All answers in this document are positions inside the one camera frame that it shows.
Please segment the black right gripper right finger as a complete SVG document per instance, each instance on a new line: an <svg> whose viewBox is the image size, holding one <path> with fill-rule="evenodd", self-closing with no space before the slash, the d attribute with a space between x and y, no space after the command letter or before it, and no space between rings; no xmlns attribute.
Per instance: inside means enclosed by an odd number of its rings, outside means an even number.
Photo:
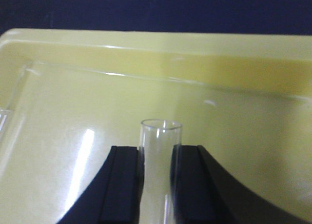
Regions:
<svg viewBox="0 0 312 224"><path fill-rule="evenodd" d="M256 195L201 145L174 145L170 172L177 224L304 224Z"/></svg>

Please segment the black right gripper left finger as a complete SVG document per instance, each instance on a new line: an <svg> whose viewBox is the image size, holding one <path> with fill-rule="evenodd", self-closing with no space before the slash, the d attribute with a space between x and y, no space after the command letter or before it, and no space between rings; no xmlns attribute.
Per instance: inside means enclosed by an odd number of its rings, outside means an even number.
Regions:
<svg viewBox="0 0 312 224"><path fill-rule="evenodd" d="M98 173L59 223L137 224L143 173L136 147L112 146Z"/></svg>

